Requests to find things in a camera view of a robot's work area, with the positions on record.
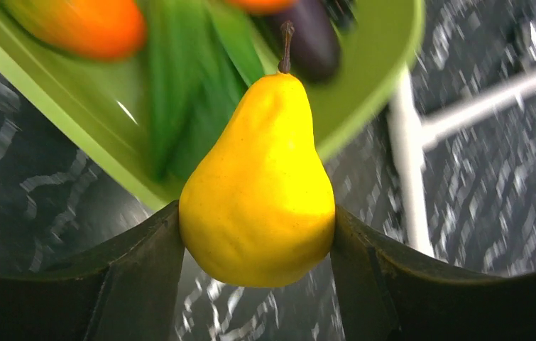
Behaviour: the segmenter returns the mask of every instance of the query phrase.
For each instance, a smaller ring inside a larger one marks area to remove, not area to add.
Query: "black and white patterned surface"
[[[507,77],[508,34],[536,2],[427,0],[412,71],[422,113]],[[383,113],[327,164],[337,201],[405,240]],[[452,136],[426,157],[436,256],[512,276],[536,269],[536,96]],[[150,214],[0,75],[0,274],[36,271]],[[226,286],[186,255],[173,340],[344,340],[329,260],[285,288]]]

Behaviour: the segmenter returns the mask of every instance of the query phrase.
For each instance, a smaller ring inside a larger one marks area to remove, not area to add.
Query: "orange fruit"
[[[44,43],[94,60],[127,58],[146,41],[135,0],[1,0]]]
[[[273,14],[291,7],[297,0],[226,0],[226,2],[255,15]]]

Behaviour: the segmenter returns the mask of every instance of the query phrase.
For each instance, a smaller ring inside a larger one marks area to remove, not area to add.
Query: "green tray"
[[[357,1],[358,26],[341,36],[337,79],[310,86],[318,153],[345,147],[387,102],[424,31],[422,0]],[[266,65],[278,59],[256,34]],[[38,44],[0,9],[0,72],[111,177],[154,210],[180,195],[181,180],[151,179],[148,83],[141,63],[72,60]]]

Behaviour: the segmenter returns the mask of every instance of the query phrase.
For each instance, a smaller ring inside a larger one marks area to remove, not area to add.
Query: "brown stem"
[[[283,39],[285,41],[285,52],[283,59],[278,63],[278,70],[282,73],[290,72],[290,41],[292,34],[295,32],[295,27],[292,25],[292,21],[287,20],[281,26],[280,30],[283,32]]]

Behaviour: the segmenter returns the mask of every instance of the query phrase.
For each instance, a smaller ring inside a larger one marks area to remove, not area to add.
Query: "pear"
[[[283,24],[279,71],[243,96],[180,196],[180,233],[201,269],[235,286],[279,287],[328,254],[334,195],[316,152],[312,111],[290,72]]]

